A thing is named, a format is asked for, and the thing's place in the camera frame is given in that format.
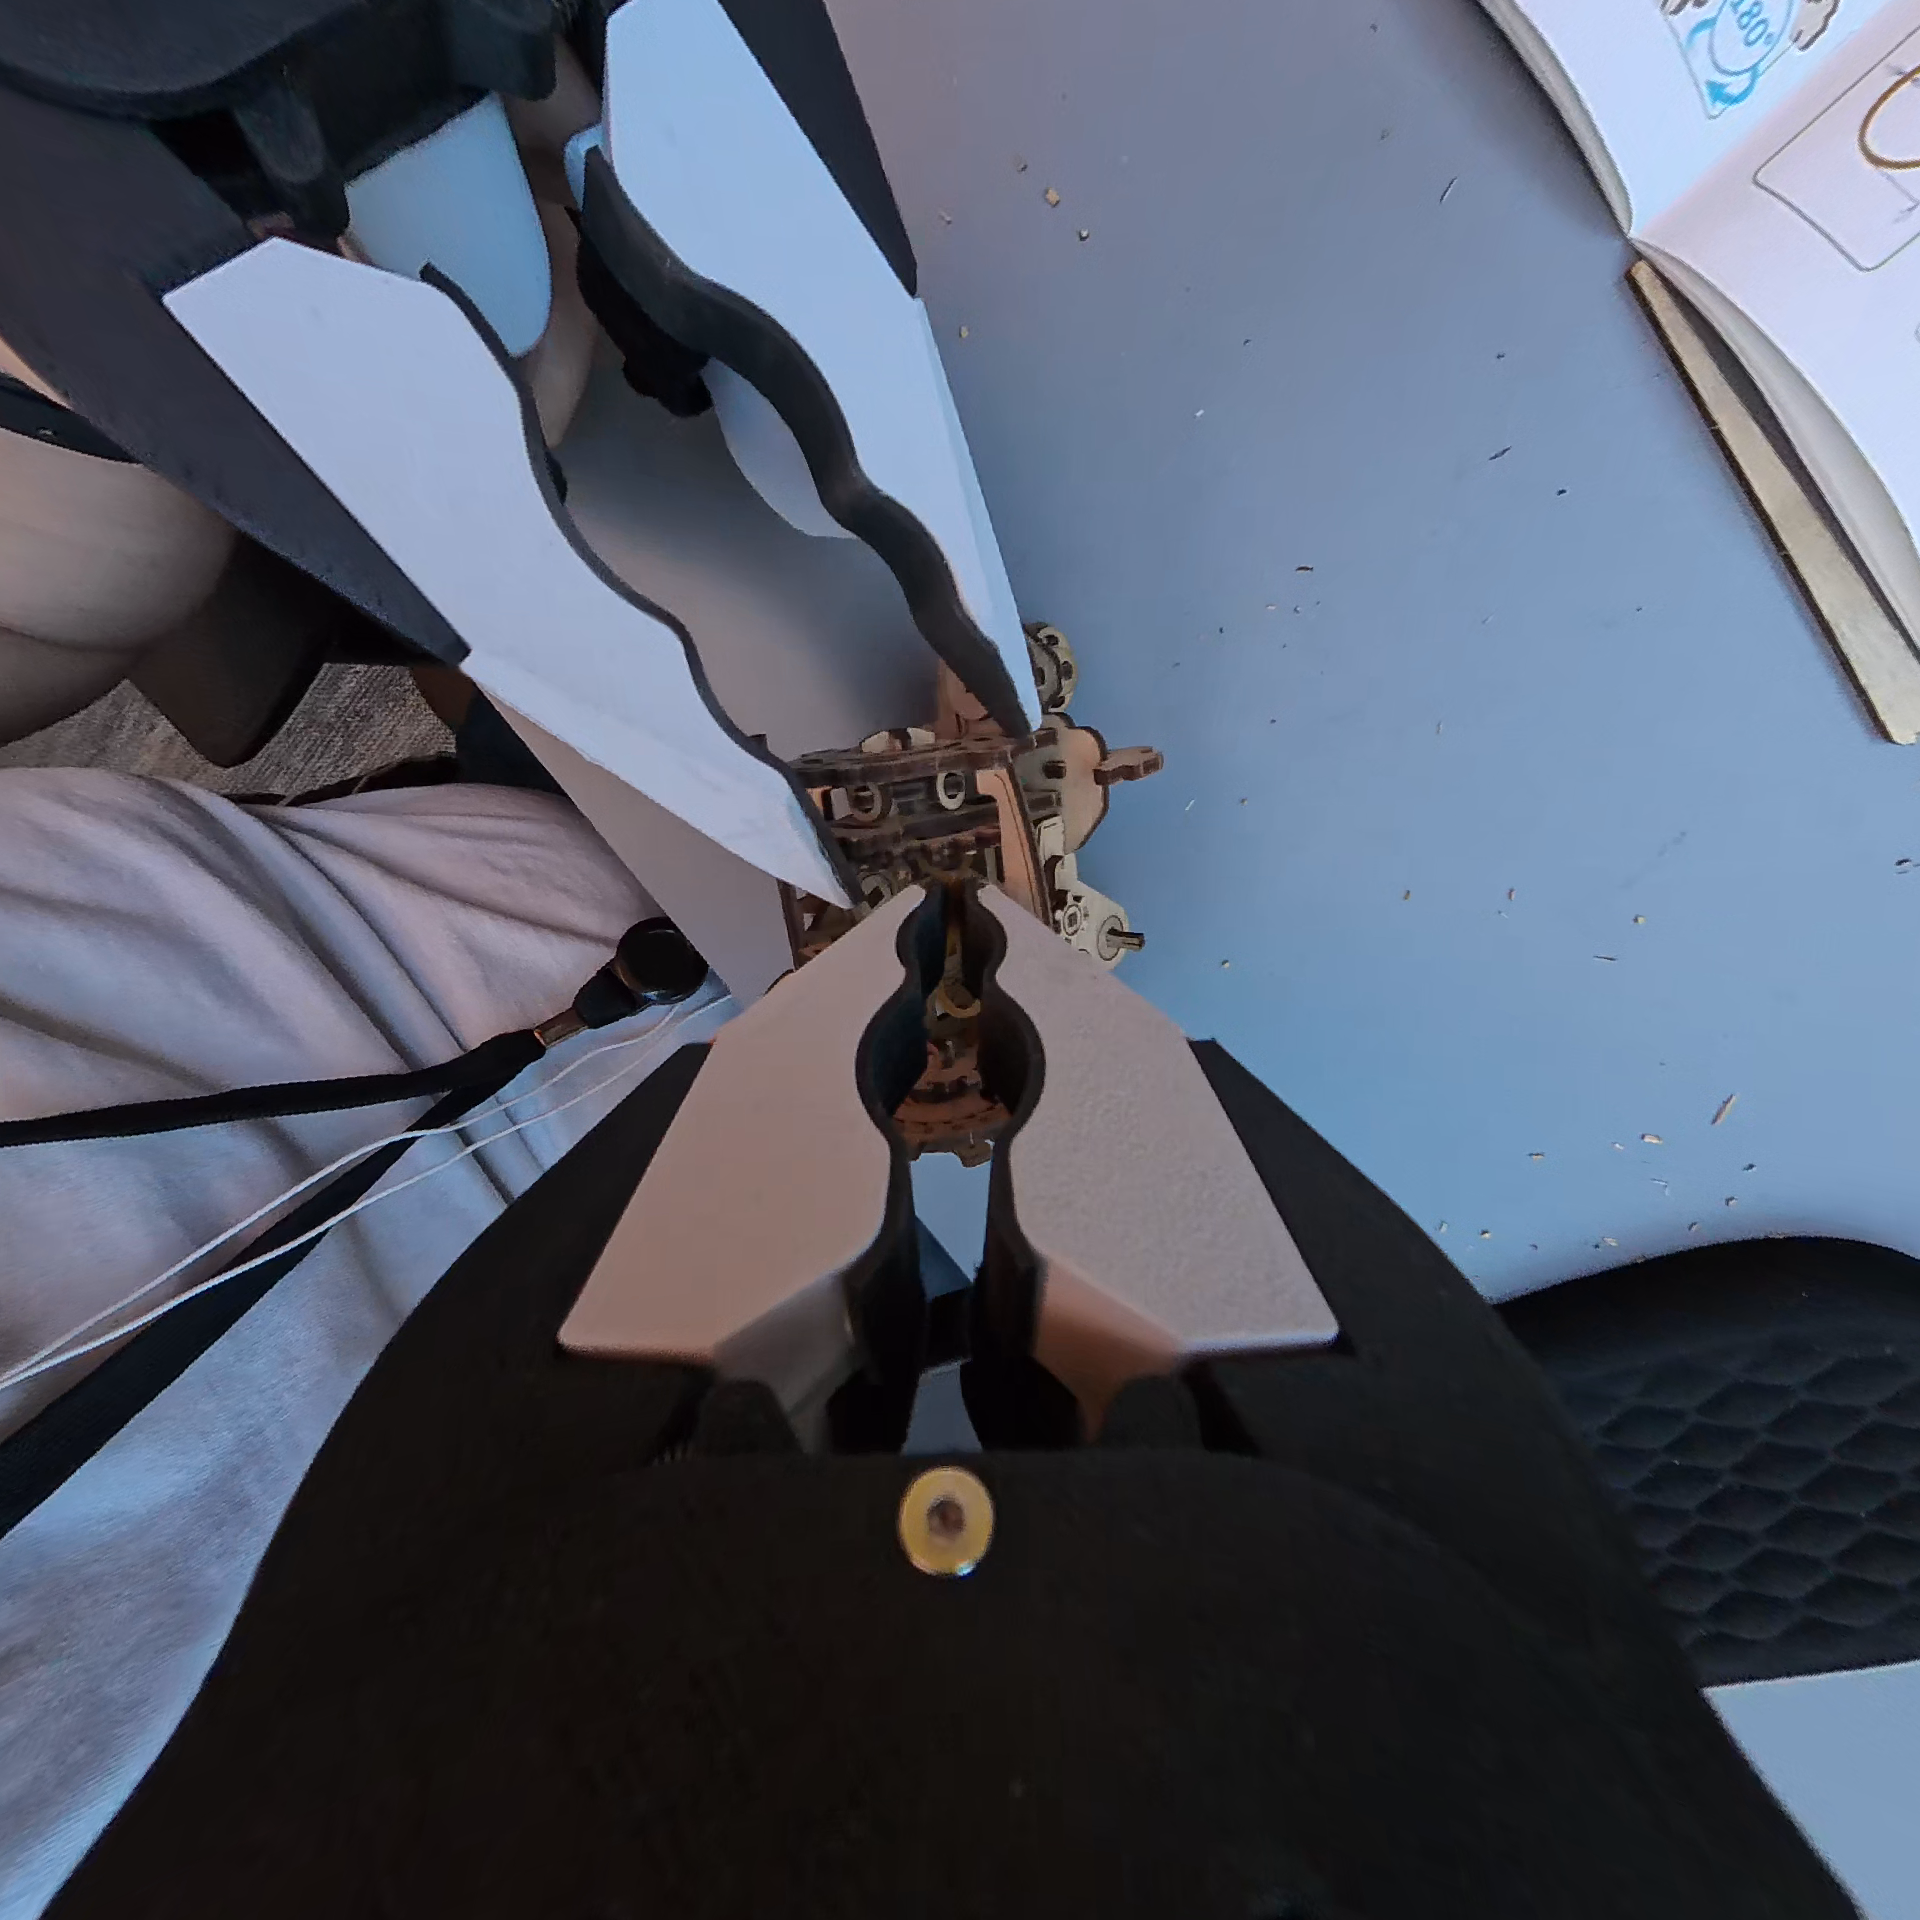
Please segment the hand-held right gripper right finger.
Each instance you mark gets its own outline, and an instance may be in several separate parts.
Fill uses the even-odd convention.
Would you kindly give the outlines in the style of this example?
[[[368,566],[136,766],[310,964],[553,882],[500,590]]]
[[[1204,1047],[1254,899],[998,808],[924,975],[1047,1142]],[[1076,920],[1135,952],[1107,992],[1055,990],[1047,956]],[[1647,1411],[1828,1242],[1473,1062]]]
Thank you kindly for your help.
[[[1002,890],[967,898],[980,1073],[1002,1105],[973,1358],[1094,1434],[1132,1379],[1335,1347],[1189,1033]]]

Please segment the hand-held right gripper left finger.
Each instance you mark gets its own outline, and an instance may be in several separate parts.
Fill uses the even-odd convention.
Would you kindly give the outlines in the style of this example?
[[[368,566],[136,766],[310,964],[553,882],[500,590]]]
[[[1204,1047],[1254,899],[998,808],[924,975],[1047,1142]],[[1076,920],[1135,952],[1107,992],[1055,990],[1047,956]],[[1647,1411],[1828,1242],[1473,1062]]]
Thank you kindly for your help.
[[[559,1343],[775,1389],[806,1447],[900,1437],[921,1249],[921,890],[714,1031]]]

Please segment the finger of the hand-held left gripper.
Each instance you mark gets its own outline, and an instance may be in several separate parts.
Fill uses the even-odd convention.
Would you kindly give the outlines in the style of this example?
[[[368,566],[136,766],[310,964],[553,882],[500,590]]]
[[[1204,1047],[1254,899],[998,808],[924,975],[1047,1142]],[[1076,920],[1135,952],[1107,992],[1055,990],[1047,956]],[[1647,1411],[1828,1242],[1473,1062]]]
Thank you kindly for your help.
[[[267,235],[162,305],[468,641],[500,713],[754,870],[850,899],[806,786],[734,725],[691,636],[576,539],[534,395],[449,278]]]
[[[829,10],[613,3],[599,99],[568,144],[583,250],[696,356],[746,489],[865,544],[938,663],[1035,732],[1027,641]]]

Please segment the wooden mechanical puzzle model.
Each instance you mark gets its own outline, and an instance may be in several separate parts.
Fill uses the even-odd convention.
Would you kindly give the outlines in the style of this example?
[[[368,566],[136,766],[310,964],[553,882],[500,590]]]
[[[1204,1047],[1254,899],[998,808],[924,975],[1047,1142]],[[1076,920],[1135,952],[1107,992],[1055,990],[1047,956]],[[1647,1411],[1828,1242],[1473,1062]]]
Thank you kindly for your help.
[[[1076,864],[1107,827],[1111,787],[1161,774],[1161,755],[1111,746],[1068,716],[1076,652],[1055,624],[1035,619],[1023,647],[1040,688],[1027,732],[992,723],[982,695],[942,665],[933,723],[880,725],[793,763],[857,898],[836,908],[783,882],[776,899],[793,970],[806,970],[900,898],[992,890],[987,932],[1007,937],[1002,992],[1035,992],[1027,1021],[1061,1042],[1061,1073],[1081,1094],[1099,1047],[1132,1047],[1161,1023],[1132,990],[1094,990],[1144,948],[1144,932]]]

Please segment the person's left forearm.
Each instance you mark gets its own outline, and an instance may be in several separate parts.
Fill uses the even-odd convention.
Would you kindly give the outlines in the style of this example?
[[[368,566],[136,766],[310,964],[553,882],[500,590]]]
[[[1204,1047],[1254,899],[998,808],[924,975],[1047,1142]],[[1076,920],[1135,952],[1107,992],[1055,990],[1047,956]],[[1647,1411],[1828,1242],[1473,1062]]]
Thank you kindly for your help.
[[[244,763],[324,672],[331,612],[331,594],[0,346],[3,740],[132,681],[199,756]]]

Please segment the grey desk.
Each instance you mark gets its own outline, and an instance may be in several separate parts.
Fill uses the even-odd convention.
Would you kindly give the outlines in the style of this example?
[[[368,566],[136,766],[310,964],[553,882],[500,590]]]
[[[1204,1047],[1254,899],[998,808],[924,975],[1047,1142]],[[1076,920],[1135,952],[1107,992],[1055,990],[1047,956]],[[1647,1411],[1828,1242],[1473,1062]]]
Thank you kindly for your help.
[[[1915,1257],[1915,746],[1869,732],[1480,3],[829,3],[1122,970],[1496,1302]]]

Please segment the person's left hand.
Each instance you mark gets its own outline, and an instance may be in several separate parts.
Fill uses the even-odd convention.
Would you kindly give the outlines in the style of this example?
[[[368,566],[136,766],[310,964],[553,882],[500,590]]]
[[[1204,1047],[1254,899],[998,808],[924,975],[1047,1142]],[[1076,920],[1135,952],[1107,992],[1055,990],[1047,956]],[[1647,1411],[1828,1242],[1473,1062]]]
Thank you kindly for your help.
[[[540,242],[546,242],[546,278],[553,302],[535,346],[519,356],[523,382],[535,403],[540,448],[559,449],[599,353],[599,324],[576,293],[576,222],[568,207],[535,198]]]

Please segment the black badge reel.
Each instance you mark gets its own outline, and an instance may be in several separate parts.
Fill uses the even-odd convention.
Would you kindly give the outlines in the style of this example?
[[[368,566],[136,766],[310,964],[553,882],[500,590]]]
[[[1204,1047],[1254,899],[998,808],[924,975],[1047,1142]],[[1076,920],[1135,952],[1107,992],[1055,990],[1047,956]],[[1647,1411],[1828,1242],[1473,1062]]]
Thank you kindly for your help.
[[[706,956],[666,918],[636,920],[613,956],[573,992],[573,1005],[534,1031],[540,1050],[636,1021],[658,1005],[688,1005],[706,985]]]

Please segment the black wrist rest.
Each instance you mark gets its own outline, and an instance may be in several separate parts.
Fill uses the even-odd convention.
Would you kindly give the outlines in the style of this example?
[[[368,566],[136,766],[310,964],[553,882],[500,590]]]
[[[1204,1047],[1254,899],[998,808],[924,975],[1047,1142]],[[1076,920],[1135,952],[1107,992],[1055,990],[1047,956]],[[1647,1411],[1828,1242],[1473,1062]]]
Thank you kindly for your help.
[[[1915,1664],[1920,1264],[1698,1242],[1502,1305],[1704,1688]]]

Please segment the white instruction booklet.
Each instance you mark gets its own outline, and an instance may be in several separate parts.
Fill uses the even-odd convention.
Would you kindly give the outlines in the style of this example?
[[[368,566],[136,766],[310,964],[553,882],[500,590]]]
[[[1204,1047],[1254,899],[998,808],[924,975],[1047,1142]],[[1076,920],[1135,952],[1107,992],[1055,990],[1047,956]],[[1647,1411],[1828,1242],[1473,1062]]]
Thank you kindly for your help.
[[[1492,0],[1625,235],[1920,619],[1920,3]]]

